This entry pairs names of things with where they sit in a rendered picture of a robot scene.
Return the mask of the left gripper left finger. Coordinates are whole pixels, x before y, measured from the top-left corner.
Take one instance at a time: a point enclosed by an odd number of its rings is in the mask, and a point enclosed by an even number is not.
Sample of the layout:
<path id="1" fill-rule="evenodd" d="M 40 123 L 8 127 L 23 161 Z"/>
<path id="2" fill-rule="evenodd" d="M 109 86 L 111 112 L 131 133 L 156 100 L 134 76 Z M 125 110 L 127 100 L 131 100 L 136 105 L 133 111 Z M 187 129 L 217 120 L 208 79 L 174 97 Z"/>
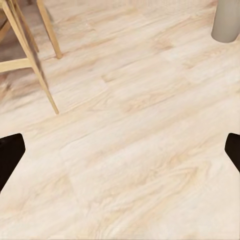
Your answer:
<path id="1" fill-rule="evenodd" d="M 0 192 L 26 151 L 21 133 L 0 138 Z"/>

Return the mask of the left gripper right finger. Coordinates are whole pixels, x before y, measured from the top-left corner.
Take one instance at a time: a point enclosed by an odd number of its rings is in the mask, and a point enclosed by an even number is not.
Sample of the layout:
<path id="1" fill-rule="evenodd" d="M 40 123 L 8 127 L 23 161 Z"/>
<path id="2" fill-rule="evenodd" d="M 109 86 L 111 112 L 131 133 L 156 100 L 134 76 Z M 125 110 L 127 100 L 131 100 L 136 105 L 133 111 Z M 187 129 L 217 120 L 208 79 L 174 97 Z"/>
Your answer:
<path id="1" fill-rule="evenodd" d="M 229 133 L 224 150 L 240 172 L 240 134 Z"/>

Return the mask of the trash can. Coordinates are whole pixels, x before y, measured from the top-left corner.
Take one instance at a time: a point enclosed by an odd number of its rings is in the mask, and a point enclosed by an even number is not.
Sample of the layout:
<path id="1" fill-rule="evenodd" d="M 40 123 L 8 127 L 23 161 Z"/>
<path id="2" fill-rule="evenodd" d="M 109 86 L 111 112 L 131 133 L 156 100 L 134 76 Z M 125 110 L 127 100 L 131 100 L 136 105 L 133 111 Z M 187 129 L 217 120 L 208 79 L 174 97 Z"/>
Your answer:
<path id="1" fill-rule="evenodd" d="M 240 34 L 240 0 L 217 0 L 211 36 L 232 43 Z"/>

